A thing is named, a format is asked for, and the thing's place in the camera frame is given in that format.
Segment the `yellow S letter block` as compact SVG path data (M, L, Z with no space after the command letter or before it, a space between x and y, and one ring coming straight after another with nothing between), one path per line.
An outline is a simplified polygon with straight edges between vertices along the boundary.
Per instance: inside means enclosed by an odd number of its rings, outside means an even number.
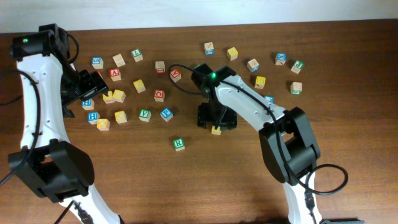
M215 127L215 126L212 126L212 129L211 129L211 133L212 134L215 134L215 135L220 135L221 134L221 129L220 129L220 127Z

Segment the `green R letter block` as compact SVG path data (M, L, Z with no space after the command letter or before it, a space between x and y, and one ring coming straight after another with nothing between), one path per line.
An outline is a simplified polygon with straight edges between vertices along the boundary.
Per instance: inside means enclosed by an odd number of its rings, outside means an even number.
M185 149L185 143L182 138L174 139L173 140L174 149L176 151L182 151Z

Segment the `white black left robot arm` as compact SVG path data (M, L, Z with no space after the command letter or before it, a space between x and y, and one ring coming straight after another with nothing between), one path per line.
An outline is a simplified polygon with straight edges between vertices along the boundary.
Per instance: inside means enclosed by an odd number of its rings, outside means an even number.
M98 72L77 71L72 36L56 24L15 37L11 54L21 76L24 130L19 152L8 156L11 174L40 198L72 212L82 223L121 223L97 191L93 163L73 146L65 130L68 106L107 93Z

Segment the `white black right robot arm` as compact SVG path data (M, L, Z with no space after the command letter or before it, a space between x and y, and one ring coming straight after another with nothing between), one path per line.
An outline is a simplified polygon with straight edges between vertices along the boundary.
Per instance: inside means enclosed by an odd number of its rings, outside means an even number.
M286 110L246 85L231 68L213 71L197 65L191 79L206 102L198 107L197 125L212 123L221 130L237 127L244 118L258 133L264 163L285 191L291 223L320 223L315 194L303 184L314 186L315 167L320 157L307 115L300 108Z

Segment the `blue H block upper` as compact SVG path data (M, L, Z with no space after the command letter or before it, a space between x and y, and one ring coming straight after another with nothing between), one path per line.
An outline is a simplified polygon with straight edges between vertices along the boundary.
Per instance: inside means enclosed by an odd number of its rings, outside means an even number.
M95 108L95 102L92 99L81 102L81 106L84 110L93 110Z

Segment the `blue h block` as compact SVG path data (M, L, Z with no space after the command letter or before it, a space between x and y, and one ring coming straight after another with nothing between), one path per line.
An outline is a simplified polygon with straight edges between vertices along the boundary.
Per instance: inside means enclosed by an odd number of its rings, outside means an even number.
M100 119L100 114L96 111L88 113L88 122L90 124L97 125L98 120Z
M92 99L81 102L81 106L84 110L93 110L95 108L95 102Z

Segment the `blue S letter block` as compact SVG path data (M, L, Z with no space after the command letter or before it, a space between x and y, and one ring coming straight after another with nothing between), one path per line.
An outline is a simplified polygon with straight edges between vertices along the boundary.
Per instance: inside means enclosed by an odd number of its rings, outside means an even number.
M103 69L104 61L101 57L93 57L91 59L91 65L94 69Z

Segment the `yellow block left pair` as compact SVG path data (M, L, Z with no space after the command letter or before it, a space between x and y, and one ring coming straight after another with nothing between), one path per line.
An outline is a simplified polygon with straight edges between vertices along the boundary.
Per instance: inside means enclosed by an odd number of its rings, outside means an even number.
M106 104L114 103L113 92L111 90L107 94L103 94L103 101Z

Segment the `blue H block lower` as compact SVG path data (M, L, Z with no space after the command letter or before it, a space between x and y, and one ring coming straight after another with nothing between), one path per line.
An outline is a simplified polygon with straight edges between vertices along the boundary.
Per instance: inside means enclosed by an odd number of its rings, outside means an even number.
M88 113L88 122L90 124L97 125L98 120L100 119L100 114L96 111Z

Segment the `red A letter block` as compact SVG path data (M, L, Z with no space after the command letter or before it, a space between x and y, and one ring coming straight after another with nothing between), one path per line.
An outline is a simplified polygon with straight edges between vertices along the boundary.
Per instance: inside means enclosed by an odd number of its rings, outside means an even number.
M114 82L122 80L121 72L118 68L111 69L109 71L109 76Z

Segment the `yellow G letter block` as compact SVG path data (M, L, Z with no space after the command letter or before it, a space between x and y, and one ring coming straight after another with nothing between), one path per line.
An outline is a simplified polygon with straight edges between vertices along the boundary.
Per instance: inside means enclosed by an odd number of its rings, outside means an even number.
M114 90L113 92L113 100L115 102L123 103L125 100L126 94L122 90Z

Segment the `yellow O letter block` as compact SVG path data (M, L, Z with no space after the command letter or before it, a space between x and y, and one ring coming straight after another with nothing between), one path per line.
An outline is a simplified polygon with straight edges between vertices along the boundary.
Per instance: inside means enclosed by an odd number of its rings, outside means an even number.
M110 129L110 122L108 119L98 119L97 120L97 125L96 127L100 130L100 131L109 131Z

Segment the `plain wooden block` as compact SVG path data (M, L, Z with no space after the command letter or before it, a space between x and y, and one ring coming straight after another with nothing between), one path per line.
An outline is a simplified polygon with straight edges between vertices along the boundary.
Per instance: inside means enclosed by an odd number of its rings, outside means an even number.
M123 59L123 56L121 54L117 54L117 55L113 56L113 60L117 67L122 67L126 64Z

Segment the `yellow C letter block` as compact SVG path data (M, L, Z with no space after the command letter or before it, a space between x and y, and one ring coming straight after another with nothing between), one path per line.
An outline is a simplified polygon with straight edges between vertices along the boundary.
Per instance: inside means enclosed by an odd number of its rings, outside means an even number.
M115 115L115 120L118 124L127 122L127 115L125 111L117 111L114 113L114 115Z

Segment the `blue P letter block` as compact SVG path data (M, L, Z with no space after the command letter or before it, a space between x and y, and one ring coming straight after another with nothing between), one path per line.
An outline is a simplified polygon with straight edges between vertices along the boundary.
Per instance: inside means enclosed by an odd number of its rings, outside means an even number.
M161 117L166 121L170 121L174 114L172 113L172 111L169 108L165 108L160 112Z

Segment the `yellow S block left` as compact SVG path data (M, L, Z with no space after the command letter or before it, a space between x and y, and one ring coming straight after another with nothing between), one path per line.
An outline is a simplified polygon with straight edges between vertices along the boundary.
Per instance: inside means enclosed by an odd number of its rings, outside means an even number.
M134 81L133 85L138 93L142 93L143 91L146 91L144 82L141 79Z

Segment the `red A block tilted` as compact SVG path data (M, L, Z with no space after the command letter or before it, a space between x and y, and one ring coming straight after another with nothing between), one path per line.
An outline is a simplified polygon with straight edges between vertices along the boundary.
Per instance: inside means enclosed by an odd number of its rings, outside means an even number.
M178 69L172 69L169 71L169 76L171 80L175 83L178 82L182 78L182 73Z

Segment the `yellow block middle right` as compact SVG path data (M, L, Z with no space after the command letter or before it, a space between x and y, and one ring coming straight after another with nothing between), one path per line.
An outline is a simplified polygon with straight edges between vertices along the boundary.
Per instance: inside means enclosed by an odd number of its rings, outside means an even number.
M254 87L258 89L263 89L266 83L266 78L262 76L257 76L255 80Z

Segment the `green L letter block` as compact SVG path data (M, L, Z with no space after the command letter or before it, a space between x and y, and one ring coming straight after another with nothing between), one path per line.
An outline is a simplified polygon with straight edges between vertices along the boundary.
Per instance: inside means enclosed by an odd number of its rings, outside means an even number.
M135 62L140 62L141 60L143 60L143 55L140 49L132 50L131 55Z

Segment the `red O letter block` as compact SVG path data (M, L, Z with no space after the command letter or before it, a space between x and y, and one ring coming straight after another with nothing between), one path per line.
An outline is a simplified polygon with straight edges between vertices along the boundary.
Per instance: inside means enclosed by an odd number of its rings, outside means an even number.
M165 100L165 91L164 90L155 90L154 99L156 102L164 102Z

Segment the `blue E letter block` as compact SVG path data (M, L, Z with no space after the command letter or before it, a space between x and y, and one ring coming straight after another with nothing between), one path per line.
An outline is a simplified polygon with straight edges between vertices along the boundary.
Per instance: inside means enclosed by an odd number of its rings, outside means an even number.
M274 98L273 98L272 96L267 96L267 95L265 95L264 98L265 98L267 101L271 102L271 103L274 102Z

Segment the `blue side block right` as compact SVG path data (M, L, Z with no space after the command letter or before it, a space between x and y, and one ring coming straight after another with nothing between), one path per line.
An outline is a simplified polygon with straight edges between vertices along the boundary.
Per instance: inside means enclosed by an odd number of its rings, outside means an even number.
M259 69L260 64L256 59L251 59L250 61L247 62L246 66L250 72L255 72Z

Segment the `yellow block top right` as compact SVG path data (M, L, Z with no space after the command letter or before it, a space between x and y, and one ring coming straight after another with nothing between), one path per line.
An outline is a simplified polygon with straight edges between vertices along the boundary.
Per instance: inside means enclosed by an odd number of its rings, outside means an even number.
M237 49L235 47L231 47L230 49L228 49L227 57L229 58L230 61L237 59L238 57Z

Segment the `green V letter block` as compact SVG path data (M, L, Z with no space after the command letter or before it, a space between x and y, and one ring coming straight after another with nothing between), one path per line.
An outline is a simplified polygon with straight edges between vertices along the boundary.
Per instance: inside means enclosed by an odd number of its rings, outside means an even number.
M149 110L141 109L139 113L139 119L141 121L149 122L151 118L151 112Z

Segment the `blue side wooden block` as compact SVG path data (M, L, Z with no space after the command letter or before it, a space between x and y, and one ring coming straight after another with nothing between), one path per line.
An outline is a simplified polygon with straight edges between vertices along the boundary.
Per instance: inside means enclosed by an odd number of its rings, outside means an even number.
M204 43L205 55L213 55L215 53L215 48L212 42Z

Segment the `red I letter block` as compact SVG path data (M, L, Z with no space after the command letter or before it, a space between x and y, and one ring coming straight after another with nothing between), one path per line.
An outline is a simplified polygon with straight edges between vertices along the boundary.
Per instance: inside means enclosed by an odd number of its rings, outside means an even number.
M156 73L165 73L165 62L164 61L156 61L155 62L155 72Z

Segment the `green side wooden block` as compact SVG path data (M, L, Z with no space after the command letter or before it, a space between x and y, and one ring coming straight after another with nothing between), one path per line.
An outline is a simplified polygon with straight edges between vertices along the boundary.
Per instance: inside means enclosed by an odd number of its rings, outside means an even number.
M290 86L290 93L292 95L300 95L302 93L302 83L301 82L292 82Z

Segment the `blue X letter block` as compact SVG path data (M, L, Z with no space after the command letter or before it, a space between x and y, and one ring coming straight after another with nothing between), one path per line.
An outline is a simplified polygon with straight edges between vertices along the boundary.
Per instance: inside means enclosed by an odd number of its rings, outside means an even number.
M276 65L284 65L287 61L287 54L285 53L277 53L275 56L275 64Z

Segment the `green J letter block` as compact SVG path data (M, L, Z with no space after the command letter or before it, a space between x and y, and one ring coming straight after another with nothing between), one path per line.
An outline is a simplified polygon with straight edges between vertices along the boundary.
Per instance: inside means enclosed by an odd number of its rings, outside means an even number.
M290 69L292 72L299 74L305 64L302 61L296 60Z

